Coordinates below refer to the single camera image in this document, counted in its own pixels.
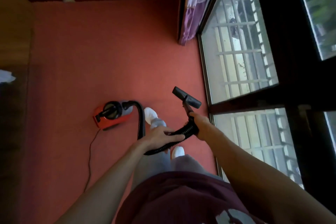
shoe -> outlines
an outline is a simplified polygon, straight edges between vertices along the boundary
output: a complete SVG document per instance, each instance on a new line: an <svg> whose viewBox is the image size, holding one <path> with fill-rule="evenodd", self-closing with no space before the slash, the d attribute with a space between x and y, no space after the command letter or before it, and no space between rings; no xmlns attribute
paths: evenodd
<svg viewBox="0 0 336 224"><path fill-rule="evenodd" d="M145 112L145 120L149 125L152 124L152 120L158 117L156 112L150 107L146 107L144 112Z"/></svg>
<svg viewBox="0 0 336 224"><path fill-rule="evenodd" d="M184 149L181 146L176 146L171 153L171 159L177 158L179 156L184 156Z"/></svg>

red carpet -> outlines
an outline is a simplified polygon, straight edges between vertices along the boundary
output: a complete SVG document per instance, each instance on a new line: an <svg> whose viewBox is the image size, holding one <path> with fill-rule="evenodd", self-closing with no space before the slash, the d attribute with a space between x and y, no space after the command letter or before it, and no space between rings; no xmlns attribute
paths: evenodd
<svg viewBox="0 0 336 224"><path fill-rule="evenodd" d="M28 89L21 223L53 223L82 193L92 112L110 100L138 100L179 129L187 121L178 86L203 105L204 82L196 40L176 43L175 0L35 3ZM93 184L137 139L131 120L100 132L92 146ZM205 142L191 137L186 154L216 173Z"/></svg>

sliding glass door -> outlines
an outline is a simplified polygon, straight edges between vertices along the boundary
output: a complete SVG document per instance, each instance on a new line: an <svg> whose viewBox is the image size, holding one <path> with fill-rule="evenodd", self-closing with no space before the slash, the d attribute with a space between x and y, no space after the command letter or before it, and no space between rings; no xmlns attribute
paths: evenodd
<svg viewBox="0 0 336 224"><path fill-rule="evenodd" d="M210 0L198 33L211 122L334 213L335 32L336 0Z"/></svg>

person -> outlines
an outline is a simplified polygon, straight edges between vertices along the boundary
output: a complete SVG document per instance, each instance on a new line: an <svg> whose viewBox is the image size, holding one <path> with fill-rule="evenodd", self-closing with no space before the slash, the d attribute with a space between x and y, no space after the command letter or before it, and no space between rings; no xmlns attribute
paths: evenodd
<svg viewBox="0 0 336 224"><path fill-rule="evenodd" d="M183 135L168 136L151 108L151 132L128 151L63 214L57 224L110 224L134 171L131 193L115 223L336 223L336 217L280 171L231 142L208 118L190 113L230 183L212 175L177 146L151 156L146 151Z"/></svg>

gray pants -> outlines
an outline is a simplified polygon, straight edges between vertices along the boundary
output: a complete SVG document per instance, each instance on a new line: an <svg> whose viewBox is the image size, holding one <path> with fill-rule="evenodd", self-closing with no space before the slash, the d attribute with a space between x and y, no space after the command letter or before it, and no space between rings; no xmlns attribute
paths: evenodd
<svg viewBox="0 0 336 224"><path fill-rule="evenodd" d="M166 123L163 120L156 118L152 121L150 129L158 126L166 127ZM148 178L169 171L195 172L222 180L219 176L207 172L199 162L188 154L170 160L170 151L168 150L167 153L162 151L154 155L144 155L141 157L134 170L132 190Z"/></svg>

